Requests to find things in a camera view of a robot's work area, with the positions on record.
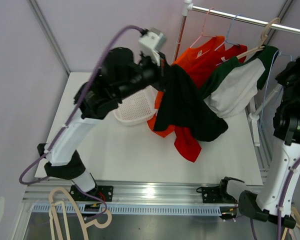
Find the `black t shirt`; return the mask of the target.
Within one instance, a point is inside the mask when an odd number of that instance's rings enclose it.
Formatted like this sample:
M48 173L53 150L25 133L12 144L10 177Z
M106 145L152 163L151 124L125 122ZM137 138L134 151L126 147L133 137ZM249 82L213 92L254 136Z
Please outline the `black t shirt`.
M212 142L228 130L226 121L205 104L191 77L179 65L164 68L163 83L154 131L165 131L170 125L184 127L195 139Z

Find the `orange t shirt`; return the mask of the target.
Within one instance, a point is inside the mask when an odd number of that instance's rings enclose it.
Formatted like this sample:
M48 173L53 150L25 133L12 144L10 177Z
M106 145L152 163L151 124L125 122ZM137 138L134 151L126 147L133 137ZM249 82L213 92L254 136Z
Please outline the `orange t shirt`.
M173 63L183 68L200 88L219 63L218 54L226 49L224 40L224 36L215 36L199 47L189 47Z

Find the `beige wooden hanger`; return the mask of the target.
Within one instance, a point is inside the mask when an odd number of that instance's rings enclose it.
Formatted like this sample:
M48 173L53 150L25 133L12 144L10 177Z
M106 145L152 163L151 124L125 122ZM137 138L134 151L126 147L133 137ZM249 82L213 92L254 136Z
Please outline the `beige wooden hanger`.
M243 57L247 57L251 54L255 54L256 52L262 51L264 49L264 43L268 38L268 33L270 32L270 28L273 24L279 24L281 22L281 19L279 17L275 17L272 19L264 28L263 32L260 35L260 41L258 45L255 48L252 48L250 50L247 50L246 52L243 52L239 55L237 55L237 59L242 59Z

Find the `green and grey t shirt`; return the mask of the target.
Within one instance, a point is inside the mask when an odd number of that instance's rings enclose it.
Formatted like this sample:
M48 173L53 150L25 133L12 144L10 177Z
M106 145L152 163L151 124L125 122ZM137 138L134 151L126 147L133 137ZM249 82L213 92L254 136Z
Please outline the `green and grey t shirt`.
M261 90L279 54L274 46L265 46L246 62L234 56L219 65L200 87L199 94L220 118L242 112Z

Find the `pink wire hanger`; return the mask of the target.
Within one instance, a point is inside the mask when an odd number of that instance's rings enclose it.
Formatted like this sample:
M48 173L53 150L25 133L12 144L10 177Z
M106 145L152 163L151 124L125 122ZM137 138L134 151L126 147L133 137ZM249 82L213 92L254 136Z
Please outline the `pink wire hanger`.
M225 38L224 35L218 35L218 34L209 34L206 30L207 22L209 17L209 14L212 10L214 10L214 7L211 7L207 13L205 14L204 20L203 20L203 25L201 29L201 33L199 37L189 46L190 49L196 49L199 48L203 45L205 45L207 42L209 42L212 39L217 39L218 37Z

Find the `red t shirt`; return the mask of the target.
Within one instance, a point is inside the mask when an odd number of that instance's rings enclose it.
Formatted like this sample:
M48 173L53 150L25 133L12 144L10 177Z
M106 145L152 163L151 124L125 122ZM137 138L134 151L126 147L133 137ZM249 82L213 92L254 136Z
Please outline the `red t shirt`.
M234 56L240 55L240 54L246 52L247 50L248 50L248 47L246 45L242 45L242 44L233 45L229 49L225 49L224 52L219 53L217 55L219 62L215 65L215 69L219 65L221 65L223 62L225 62L226 60L228 60ZM186 160L188 160L190 162L195 162L197 160L202 148L201 148L200 144L198 143L198 141L192 136L190 129L186 128L186 127L176 126L174 128L174 132L176 135L176 140L174 142L175 148Z

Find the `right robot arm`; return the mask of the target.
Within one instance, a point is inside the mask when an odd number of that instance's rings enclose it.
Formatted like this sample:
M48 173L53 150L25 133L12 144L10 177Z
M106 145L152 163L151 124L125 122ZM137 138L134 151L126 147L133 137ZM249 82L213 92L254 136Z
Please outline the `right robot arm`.
M293 229L296 221L291 216L291 204L300 176L300 56L275 79L283 87L283 96L273 118L276 144L261 191L253 193L244 181L233 177L196 191L205 204L236 204L250 219Z

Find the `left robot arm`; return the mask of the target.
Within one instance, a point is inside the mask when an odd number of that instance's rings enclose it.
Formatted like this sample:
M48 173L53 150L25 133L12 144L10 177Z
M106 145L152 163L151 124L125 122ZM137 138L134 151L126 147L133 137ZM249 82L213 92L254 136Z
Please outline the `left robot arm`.
M75 95L64 126L50 143L37 146L39 156L47 160L46 175L72 181L73 191L81 201L96 199L99 189L77 151L80 143L124 99L162 82L168 67L166 56L158 50L142 50L140 56L135 63L129 48L111 49Z

